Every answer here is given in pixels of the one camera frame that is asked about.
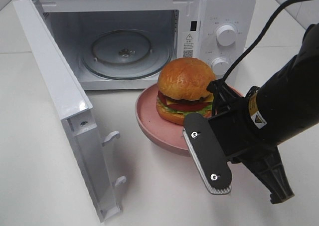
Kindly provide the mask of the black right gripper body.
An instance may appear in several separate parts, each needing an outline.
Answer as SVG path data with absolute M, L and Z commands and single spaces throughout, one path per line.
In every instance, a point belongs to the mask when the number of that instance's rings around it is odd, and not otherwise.
M 225 156 L 231 163 L 240 163 L 239 156 L 252 150 L 270 150 L 276 145 L 257 138 L 253 132 L 250 117 L 236 111 L 228 111 L 208 120 Z

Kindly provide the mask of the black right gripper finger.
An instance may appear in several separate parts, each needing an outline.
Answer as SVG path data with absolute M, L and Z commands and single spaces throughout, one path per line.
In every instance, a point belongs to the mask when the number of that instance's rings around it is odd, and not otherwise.
M 272 204 L 283 203 L 294 196 L 278 147 L 249 151 L 240 155 L 239 161 L 270 191 Z
M 227 85 L 222 79 L 211 81 L 207 91 L 213 94 L 212 116 L 236 111 L 246 115 L 246 98 L 237 90 Z

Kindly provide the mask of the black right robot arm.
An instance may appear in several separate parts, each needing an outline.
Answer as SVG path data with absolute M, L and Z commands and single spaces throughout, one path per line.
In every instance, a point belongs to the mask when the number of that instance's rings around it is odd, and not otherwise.
M 294 195 L 278 146 L 318 121 L 319 26 L 311 24 L 299 53 L 264 85 L 251 87 L 245 97 L 222 87 L 209 125 L 226 159 L 244 164 L 278 204 Z

